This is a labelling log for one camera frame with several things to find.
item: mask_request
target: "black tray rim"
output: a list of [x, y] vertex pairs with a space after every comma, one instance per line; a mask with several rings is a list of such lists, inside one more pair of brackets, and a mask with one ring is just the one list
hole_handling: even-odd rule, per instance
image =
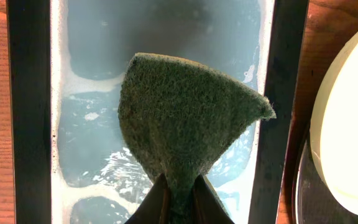
[[[275, 223], [308, 0], [275, 0], [249, 223]], [[16, 223], [51, 223], [50, 2], [7, 0]]]

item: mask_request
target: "green scouring pad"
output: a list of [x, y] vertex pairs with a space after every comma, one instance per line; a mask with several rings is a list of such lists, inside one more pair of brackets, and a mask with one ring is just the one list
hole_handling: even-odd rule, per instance
[[254, 121], [275, 118], [268, 99], [217, 70], [143, 53], [127, 69], [118, 114], [124, 140], [149, 178], [167, 178], [170, 223], [191, 223], [197, 176]]

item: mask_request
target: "wooden table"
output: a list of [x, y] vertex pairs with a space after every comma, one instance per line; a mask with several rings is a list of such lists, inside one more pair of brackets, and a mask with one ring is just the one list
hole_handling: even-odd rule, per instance
[[[306, 23], [287, 164], [277, 223], [291, 223], [291, 185], [301, 136], [321, 80], [358, 31], [358, 0], [311, 0]], [[5, 1], [0, 0], [0, 223], [14, 223], [11, 109]]]

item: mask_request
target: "water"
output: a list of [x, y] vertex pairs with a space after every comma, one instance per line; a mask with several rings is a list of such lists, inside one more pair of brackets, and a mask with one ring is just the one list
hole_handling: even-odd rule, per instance
[[[135, 53], [194, 60], [263, 93], [272, 7], [258, 0], [52, 0], [53, 223], [124, 223], [152, 186], [117, 117]], [[247, 223], [255, 130], [257, 123], [208, 174], [236, 223]]]

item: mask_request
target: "sponge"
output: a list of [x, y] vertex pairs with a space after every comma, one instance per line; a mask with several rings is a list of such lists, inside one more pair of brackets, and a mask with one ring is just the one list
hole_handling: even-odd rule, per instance
[[170, 223], [191, 223], [197, 176], [254, 121], [275, 118], [268, 99], [205, 65], [138, 53], [124, 77], [118, 109], [122, 135], [155, 182], [172, 192]]

